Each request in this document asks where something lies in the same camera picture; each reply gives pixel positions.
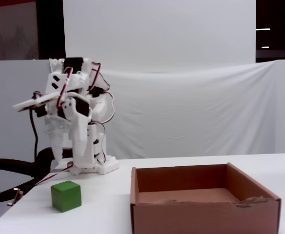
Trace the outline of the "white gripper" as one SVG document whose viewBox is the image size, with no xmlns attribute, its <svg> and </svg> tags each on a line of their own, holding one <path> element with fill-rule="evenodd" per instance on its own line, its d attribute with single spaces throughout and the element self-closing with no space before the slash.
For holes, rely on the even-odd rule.
<svg viewBox="0 0 285 234">
<path fill-rule="evenodd" d="M 91 102 L 85 97 L 55 97 L 47 103 L 45 123 L 49 128 L 53 156 L 62 160 L 63 133 L 72 141 L 73 162 L 86 165 L 84 153 L 88 141 L 88 123 L 91 120 Z"/>
</svg>

